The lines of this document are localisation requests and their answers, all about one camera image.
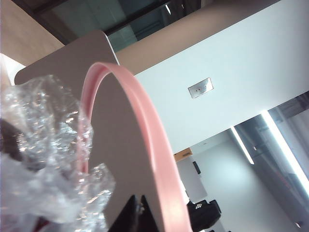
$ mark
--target black object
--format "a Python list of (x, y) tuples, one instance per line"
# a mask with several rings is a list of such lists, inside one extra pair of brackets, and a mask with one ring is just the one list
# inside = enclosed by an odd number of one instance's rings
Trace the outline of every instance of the black object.
[(12, 159), (22, 161), (30, 171), (38, 171), (46, 166), (45, 162), (37, 160), (36, 156), (23, 157), (19, 150), (19, 140), (24, 134), (22, 131), (0, 118), (0, 151), (7, 153)]
[(0, 132), (0, 151), (9, 154), (14, 160), (22, 161), (17, 142), (22, 132), (2, 118), (0, 118)]
[(221, 210), (216, 200), (210, 203), (187, 204), (191, 228), (193, 232), (199, 232), (213, 226), (221, 217)]
[[(34, 20), (36, 20), (41, 26), (43, 26), (46, 30), (48, 30), (52, 35), (54, 35), (60, 42), (62, 42), (64, 45), (67, 45), (69, 43), (69, 40), (65, 38), (61, 33), (59, 33), (57, 30), (55, 30), (48, 22), (46, 22), (42, 14), (46, 11), (52, 10), (58, 5), (66, 2), (67, 0), (50, 0), (46, 3), (42, 4), (41, 6), (31, 9), (25, 0), (13, 0), (13, 2), (18, 5), (20, 8), (22, 8), (28, 15), (30, 15)], [(155, 1), (154, 3), (149, 4), (148, 6), (140, 9), (139, 11), (128, 15), (125, 20), (117, 23), (116, 25), (112, 26), (111, 28), (103, 30), (106, 35), (111, 35), (114, 32), (124, 28), (134, 20), (160, 8), (164, 7), (166, 4), (168, 4), (170, 0), (162, 0), (162, 1)]]
[(207, 201), (206, 200), (202, 200), (202, 201), (200, 201), (200, 202), (198, 202), (196, 204), (207, 204)]
[(221, 212), (221, 209), (220, 209), (220, 207), (219, 207), (219, 205), (218, 205), (218, 203), (217, 203), (216, 200), (212, 200), (212, 201), (210, 201), (209, 203), (210, 203), (210, 204), (214, 204), (214, 205), (217, 207), (217, 209), (218, 209), (218, 211), (220, 212), (220, 214), (222, 213), (222, 212)]
[(145, 196), (131, 196), (109, 232), (159, 232)]
[(194, 167), (195, 167), (195, 170), (197, 171), (197, 174), (201, 174), (201, 170), (199, 169), (197, 163), (196, 163), (195, 161), (192, 162), (192, 163), (193, 163), (193, 165), (194, 165)]

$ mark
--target gray panel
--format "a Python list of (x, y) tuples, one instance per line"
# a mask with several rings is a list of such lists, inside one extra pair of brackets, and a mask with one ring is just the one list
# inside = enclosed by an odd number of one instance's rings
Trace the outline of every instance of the gray panel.
[(191, 157), (185, 158), (177, 162), (177, 167), (190, 200), (196, 203), (205, 199), (207, 192), (195, 170), (193, 161)]
[[(101, 31), (94, 31), (22, 69), (15, 83), (54, 74), (80, 99), (86, 72), (97, 61), (117, 63)], [(114, 222), (131, 195), (146, 195), (157, 225), (164, 231), (144, 141), (128, 99), (112, 75), (103, 80), (97, 92), (92, 125), (94, 139), (89, 165), (106, 163), (116, 180), (115, 191), (105, 209), (108, 224)]]
[(206, 78), (205, 80), (202, 80), (195, 85), (188, 88), (191, 97), (197, 98), (200, 95), (207, 93), (208, 91), (213, 90), (212, 82), (210, 77)]

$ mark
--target fluorescent light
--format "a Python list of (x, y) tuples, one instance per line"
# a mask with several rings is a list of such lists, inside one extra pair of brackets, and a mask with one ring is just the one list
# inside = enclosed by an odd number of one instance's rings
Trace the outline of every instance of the fluorescent light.
[(243, 153), (245, 153), (247, 159), (249, 160), (250, 164), (254, 164), (254, 162), (253, 162), (253, 160), (252, 160), (252, 158), (251, 158), (251, 156), (250, 156), (248, 150), (247, 150), (246, 147), (245, 147), (245, 144), (243, 144), (243, 142), (242, 142), (242, 140), (241, 140), (239, 134), (237, 133), (235, 127), (231, 127), (231, 130), (232, 130), (232, 132), (233, 132), (233, 134), (234, 134), (234, 136), (235, 136), (237, 142), (239, 143), (239, 145), (240, 145), (240, 147), (241, 147)]
[(167, 11), (169, 12), (169, 14), (171, 14), (170, 10), (169, 10), (169, 7), (167, 5), (165, 5), (165, 7), (166, 7)]
[(291, 151), (289, 145), (287, 144), (286, 140), (284, 139), (283, 135), (281, 134), (280, 130), (278, 129), (276, 123), (274, 122), (274, 120), (270, 116), (269, 112), (264, 110), (261, 114), (262, 114), (262, 117), (263, 117), (264, 121), (266, 122), (269, 130), (271, 131), (271, 133), (275, 137), (281, 151), (283, 152), (286, 159), (290, 163), (293, 171), (295, 172), (300, 183), (302, 184), (306, 193), (309, 196), (309, 180), (307, 179), (304, 171), (300, 167), (300, 165), (299, 165), (297, 159), (295, 158), (293, 152)]

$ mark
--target outlet cover plate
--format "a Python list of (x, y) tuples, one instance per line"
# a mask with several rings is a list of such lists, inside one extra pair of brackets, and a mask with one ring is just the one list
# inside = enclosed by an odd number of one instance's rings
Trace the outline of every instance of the outlet cover plate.
[(192, 98), (197, 98), (200, 95), (207, 93), (210, 90), (213, 90), (211, 78), (208, 77), (205, 80), (202, 80), (202, 81), (196, 83), (195, 85), (189, 87), (188, 90), (189, 90)]

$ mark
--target plastic bubble wrap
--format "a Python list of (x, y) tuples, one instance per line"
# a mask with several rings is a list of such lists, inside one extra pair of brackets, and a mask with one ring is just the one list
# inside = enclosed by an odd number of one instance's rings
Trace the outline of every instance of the plastic bubble wrap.
[(49, 75), (3, 96), (1, 231), (33, 231), (39, 217), (42, 231), (106, 230), (115, 182), (104, 164), (82, 172), (93, 132), (70, 90)]

